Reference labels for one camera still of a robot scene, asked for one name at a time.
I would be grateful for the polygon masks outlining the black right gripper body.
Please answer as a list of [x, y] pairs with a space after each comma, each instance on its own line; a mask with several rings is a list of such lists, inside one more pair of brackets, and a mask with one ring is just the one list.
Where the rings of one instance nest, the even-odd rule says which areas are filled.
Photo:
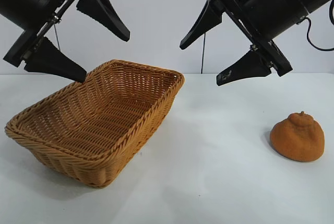
[[307, 15], [299, 0], [219, 0], [226, 13], [250, 40], [249, 50], [261, 58], [279, 76], [292, 71], [290, 62], [273, 39]]

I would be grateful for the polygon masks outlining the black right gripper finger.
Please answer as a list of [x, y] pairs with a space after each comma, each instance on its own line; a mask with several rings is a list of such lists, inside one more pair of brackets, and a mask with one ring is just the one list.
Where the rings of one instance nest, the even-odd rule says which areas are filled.
[[241, 59], [221, 71], [216, 76], [216, 83], [218, 86], [222, 86], [233, 81], [266, 77], [270, 74], [271, 70], [261, 58], [259, 51], [249, 50]]
[[181, 40], [180, 49], [186, 49], [199, 37], [220, 23], [222, 23], [222, 3], [219, 0], [206, 0], [199, 17], [187, 35]]

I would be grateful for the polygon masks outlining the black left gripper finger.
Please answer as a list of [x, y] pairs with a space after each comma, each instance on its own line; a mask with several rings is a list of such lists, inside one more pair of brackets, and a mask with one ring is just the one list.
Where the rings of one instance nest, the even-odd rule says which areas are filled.
[[76, 8], [109, 29], [121, 40], [130, 40], [130, 31], [124, 25], [110, 0], [79, 0]]
[[84, 82], [87, 71], [69, 59], [53, 43], [44, 37], [26, 61], [24, 69], [32, 73], [51, 74], [76, 82]]

